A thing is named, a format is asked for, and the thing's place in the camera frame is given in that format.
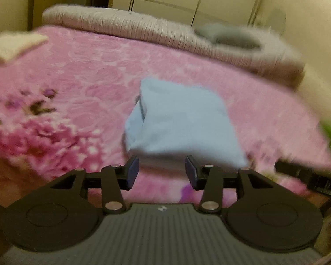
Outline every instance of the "metal pin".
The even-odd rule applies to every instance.
[[[206,210],[216,210],[220,205],[215,201],[205,201],[201,204],[201,207]]]
[[[122,204],[118,201],[110,201],[105,204],[105,208],[116,211],[122,208]]]

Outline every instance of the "ribbed surface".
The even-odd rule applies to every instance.
[[[127,213],[105,217],[81,244],[55,253],[12,248],[0,265],[306,265],[319,257],[313,249],[252,249],[231,236],[219,217],[200,214],[190,204],[135,204]]]
[[[43,13],[43,22],[189,51],[233,64],[292,88],[296,88],[304,76],[305,64],[301,55],[277,35],[256,28],[250,31],[243,28],[262,45],[261,50],[251,51],[213,45],[195,35],[187,25],[110,8],[55,5]]]

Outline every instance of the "logo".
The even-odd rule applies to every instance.
[[[168,207],[161,206],[161,207],[158,207],[158,210],[161,211],[161,212],[165,212],[165,211],[168,210]]]

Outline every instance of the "floral pattern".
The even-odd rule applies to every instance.
[[[289,89],[233,66],[160,45],[58,26],[37,31],[49,36],[49,42],[0,67],[0,100],[12,95],[7,107],[0,103],[0,156],[17,162],[24,153],[32,169],[48,180],[74,167],[96,171],[125,163],[124,123],[139,95],[140,80],[148,76],[201,85],[218,93],[257,171],[273,175],[274,162],[280,157],[331,168],[331,152],[318,129],[318,118]],[[47,88],[56,92],[42,92]],[[40,98],[24,96],[20,90]],[[22,116],[15,110],[22,106],[18,96],[44,100],[44,108],[56,112]],[[15,120],[19,121],[16,126],[5,126]],[[33,131],[47,136],[37,137]],[[56,132],[64,136],[57,144],[52,142]],[[306,193],[296,180],[277,180],[298,194]],[[184,173],[143,168],[133,190],[123,194],[128,202],[198,203],[201,192],[189,187]],[[235,192],[226,190],[224,204],[234,201]]]

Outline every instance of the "white cloth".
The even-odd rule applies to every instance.
[[[48,40],[47,36],[30,32],[0,33],[0,63],[8,63],[23,52]]]

